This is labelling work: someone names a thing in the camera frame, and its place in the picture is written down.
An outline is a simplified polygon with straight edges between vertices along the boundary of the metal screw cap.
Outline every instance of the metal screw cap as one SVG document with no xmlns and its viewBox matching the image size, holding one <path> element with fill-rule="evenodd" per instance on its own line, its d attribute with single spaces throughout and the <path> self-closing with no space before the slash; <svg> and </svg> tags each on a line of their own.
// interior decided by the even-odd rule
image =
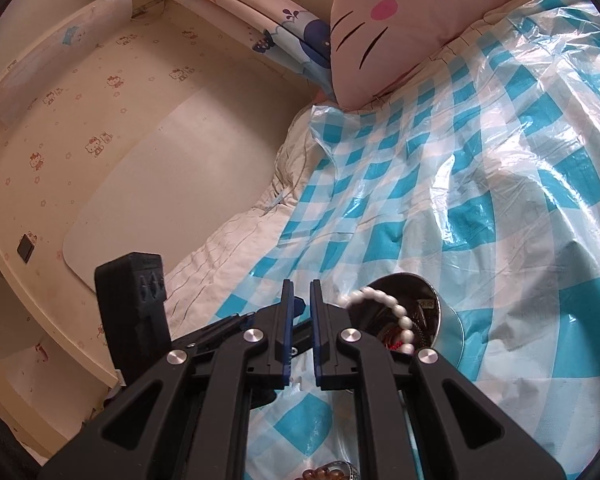
<svg viewBox="0 0 600 480">
<path fill-rule="evenodd" d="M 418 359 L 426 365 L 432 365 L 438 360 L 438 353 L 433 348 L 423 348 L 418 352 Z"/>
<path fill-rule="evenodd" d="M 184 350 L 171 350 L 167 354 L 167 362 L 170 365 L 181 365 L 187 360 L 187 353 Z"/>
<path fill-rule="evenodd" d="M 264 337 L 264 332 L 259 328 L 250 328 L 244 332 L 243 337 L 249 343 L 257 343 Z"/>
<path fill-rule="evenodd" d="M 360 330 L 356 330 L 355 328 L 346 328 L 340 332 L 340 337 L 347 343 L 355 343 L 356 341 L 360 341 L 362 334 Z"/>
</svg>

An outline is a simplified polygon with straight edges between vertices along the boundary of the bed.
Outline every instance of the bed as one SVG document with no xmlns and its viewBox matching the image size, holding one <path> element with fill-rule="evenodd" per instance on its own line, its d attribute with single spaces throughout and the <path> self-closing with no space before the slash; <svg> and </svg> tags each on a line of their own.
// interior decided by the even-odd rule
<svg viewBox="0 0 600 480">
<path fill-rule="evenodd" d="M 576 478 L 600 448 L 600 16 L 507 0 L 370 75 L 364 48 L 334 52 L 355 5 L 332 9 L 338 103 L 299 113 L 258 203 L 168 274 L 172 335 L 271 304 L 284 278 L 336 303 L 414 272 L 462 320 L 459 369 Z M 250 478 L 356 461 L 352 400 L 316 388 L 310 356 L 292 375 L 251 417 Z"/>
</svg>

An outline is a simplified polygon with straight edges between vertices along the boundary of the bead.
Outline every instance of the bead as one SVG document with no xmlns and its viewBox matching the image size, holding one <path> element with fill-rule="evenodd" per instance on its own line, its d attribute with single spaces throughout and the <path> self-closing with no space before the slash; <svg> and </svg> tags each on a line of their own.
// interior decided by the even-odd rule
<svg viewBox="0 0 600 480">
<path fill-rule="evenodd" d="M 394 306 L 396 306 L 398 304 L 398 300 L 396 300 L 393 296 L 387 295 L 386 298 L 384 299 L 384 304 L 386 306 L 388 306 L 389 308 L 393 308 Z"/>
<path fill-rule="evenodd" d="M 365 300 L 374 300 L 376 298 L 376 290 L 370 286 L 364 286 L 360 289 L 360 292 L 365 297 Z"/>
<path fill-rule="evenodd" d="M 413 346 L 412 344 L 409 344 L 409 343 L 405 343 L 404 345 L 402 345 L 400 347 L 400 352 L 402 352 L 403 354 L 413 355 L 413 353 L 415 351 L 416 351 L 415 346 Z"/>
<path fill-rule="evenodd" d="M 364 299 L 364 295 L 359 290 L 352 290 L 349 293 L 349 301 L 351 302 L 351 304 L 360 303 Z"/>
<path fill-rule="evenodd" d="M 384 290 L 376 290 L 374 296 L 374 300 L 376 300 L 378 303 L 384 304 L 386 300 L 386 293 Z"/>
<path fill-rule="evenodd" d="M 403 330 L 411 330 L 413 328 L 413 321 L 410 317 L 402 316 L 398 320 L 398 326 Z"/>
<path fill-rule="evenodd" d="M 394 305 L 391 310 L 394 313 L 394 316 L 398 319 L 407 315 L 407 309 L 401 305 Z"/>
<path fill-rule="evenodd" d="M 400 341 L 403 343 L 413 343 L 413 332 L 411 330 L 403 330 L 400 332 Z"/>
<path fill-rule="evenodd" d="M 338 305 L 342 308 L 347 308 L 349 306 L 349 297 L 346 294 L 341 294 L 338 298 Z"/>
</svg>

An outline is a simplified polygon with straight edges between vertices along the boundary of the white bead necklace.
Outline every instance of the white bead necklace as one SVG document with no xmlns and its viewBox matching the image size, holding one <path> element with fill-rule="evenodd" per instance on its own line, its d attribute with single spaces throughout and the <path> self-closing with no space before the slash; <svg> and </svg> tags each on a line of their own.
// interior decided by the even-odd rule
<svg viewBox="0 0 600 480">
<path fill-rule="evenodd" d="M 382 290 L 376 290 L 370 286 L 364 286 L 360 290 L 352 290 L 349 295 L 343 294 L 338 298 L 338 304 L 342 308 L 349 308 L 351 305 L 361 303 L 363 300 L 373 300 L 382 303 L 391 309 L 394 316 L 398 319 L 398 326 L 402 329 L 400 332 L 400 341 L 402 345 L 398 351 L 403 354 L 413 355 L 415 347 L 413 346 L 414 334 L 411 331 L 413 321 L 407 316 L 407 310 L 398 304 L 393 296 L 389 296 Z"/>
</svg>

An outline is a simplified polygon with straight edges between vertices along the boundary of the whisker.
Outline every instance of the whisker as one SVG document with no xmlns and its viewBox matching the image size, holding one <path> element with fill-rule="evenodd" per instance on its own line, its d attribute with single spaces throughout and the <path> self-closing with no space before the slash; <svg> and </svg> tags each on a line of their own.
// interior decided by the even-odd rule
<svg viewBox="0 0 600 480">
<path fill-rule="evenodd" d="M 378 40 L 380 38 L 382 38 L 382 35 L 386 32 L 386 30 L 388 28 L 389 27 L 385 27 L 384 30 L 380 34 L 378 34 L 376 36 L 376 38 L 371 42 L 371 44 L 366 48 L 365 54 L 364 54 L 364 56 L 362 56 L 362 61 L 360 61 L 360 66 L 358 67 L 358 70 L 360 70 L 362 68 L 362 64 L 365 62 L 366 56 L 369 55 L 369 53 L 371 52 L 371 49 L 376 46 L 376 43 L 378 42 Z"/>
<path fill-rule="evenodd" d="M 353 12 L 353 10 L 350 10 L 349 12 L 347 12 L 344 16 L 342 16 L 337 22 L 334 23 L 333 27 L 331 27 L 331 31 L 333 32 L 333 29 L 336 28 L 338 26 L 338 23 L 340 23 L 342 20 L 344 20 L 347 16 L 349 16 L 351 13 Z"/>
<path fill-rule="evenodd" d="M 344 38 L 342 38 L 342 41 L 340 42 L 340 44 L 336 47 L 336 52 L 338 51 L 338 49 L 342 46 L 342 44 L 347 41 L 351 35 L 356 32 L 360 27 L 362 27 L 366 22 L 362 22 L 360 23 L 356 28 L 354 28 L 349 34 L 347 34 Z"/>
</svg>

